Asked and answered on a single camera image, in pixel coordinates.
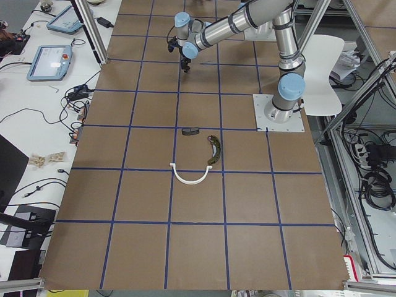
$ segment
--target white table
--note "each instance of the white table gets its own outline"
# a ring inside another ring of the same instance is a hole
[[[99,6],[91,6],[94,17],[104,17],[111,23],[115,23],[119,6],[122,0],[106,0]],[[70,5],[69,1],[54,1],[52,14],[58,14],[66,6]],[[36,20],[51,20],[53,17],[40,12],[34,12],[24,28]],[[107,47],[110,42],[112,28],[105,28],[98,25],[102,40]],[[26,79],[29,65],[7,67],[0,71],[0,119],[22,108],[33,108],[44,112],[50,122],[59,119],[62,110],[60,100],[64,92],[75,86],[83,84],[94,73],[100,70],[100,67],[92,53],[87,37],[82,28],[74,35],[68,35],[55,31],[49,31],[45,22],[35,23],[33,28],[27,30],[31,35],[24,52],[20,56],[8,56],[3,59],[0,66],[10,62],[32,62],[33,57],[40,45],[70,45],[73,38],[80,38],[86,41],[83,46],[73,47],[73,57],[69,70],[65,78],[60,82],[30,82]],[[88,86],[95,88],[98,75],[92,79]],[[71,124],[77,118],[77,114],[69,112],[69,117],[64,121]],[[62,168],[69,171],[74,159],[76,147],[69,144],[68,130],[61,123],[49,125],[40,113],[34,111],[23,111],[10,118],[7,118],[0,124],[0,134],[8,141],[13,143],[18,149],[23,151],[27,156],[33,153],[45,156],[51,153],[67,153],[67,160],[62,163],[49,164],[42,168],[36,168],[28,165],[19,187],[32,183],[43,178],[62,178],[67,181],[67,175],[56,172]],[[64,188],[58,184],[50,184],[41,191],[27,198],[22,198],[26,192],[34,190],[35,185],[22,191],[13,197],[10,204],[30,203],[30,202],[54,202],[60,204]],[[52,205],[38,204],[33,205],[48,209],[58,209]],[[17,207],[8,207],[5,213],[15,214]],[[0,224],[0,230],[5,230],[6,225]],[[46,238],[41,249],[47,249],[50,238]],[[9,272],[14,258],[14,253],[22,249],[0,246],[0,281],[8,279]]]

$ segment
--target robotic arm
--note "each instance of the robotic arm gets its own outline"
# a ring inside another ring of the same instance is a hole
[[[212,24],[180,12],[174,17],[177,36],[168,41],[168,49],[170,52],[174,48],[179,49],[181,68],[187,72],[190,69],[188,63],[200,51],[247,28],[258,28],[272,20],[280,57],[280,79],[278,92],[265,107],[265,114],[276,123],[284,123],[293,114],[295,103],[305,89],[305,63],[299,52],[292,19],[294,3],[294,0],[250,0]]]

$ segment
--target white mounting plate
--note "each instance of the white mounting plate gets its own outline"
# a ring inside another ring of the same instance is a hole
[[[256,114],[257,131],[265,132],[304,132],[304,124],[300,112],[293,113],[291,118],[283,123],[278,124],[268,119],[264,114],[266,104],[272,100],[273,95],[253,94],[254,113]]]
[[[275,30],[274,29],[263,30],[263,29],[260,29],[261,26],[258,29],[255,29],[255,28],[246,29],[244,31],[245,40],[276,42],[277,39],[275,37]]]

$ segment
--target yellow object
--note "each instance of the yellow object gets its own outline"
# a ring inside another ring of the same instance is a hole
[[[51,293],[48,291],[47,296],[56,296],[56,297],[88,297],[89,290],[66,290],[63,292],[52,290]]]

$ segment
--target white curved handle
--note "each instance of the white curved handle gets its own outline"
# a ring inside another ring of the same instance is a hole
[[[201,181],[203,181],[206,178],[206,176],[208,175],[209,169],[213,168],[213,166],[208,165],[208,166],[206,166],[205,174],[201,178],[197,179],[196,181],[186,181],[185,179],[181,178],[180,175],[176,172],[176,164],[175,163],[170,163],[169,166],[171,166],[173,168],[174,175],[183,184],[199,184]]]

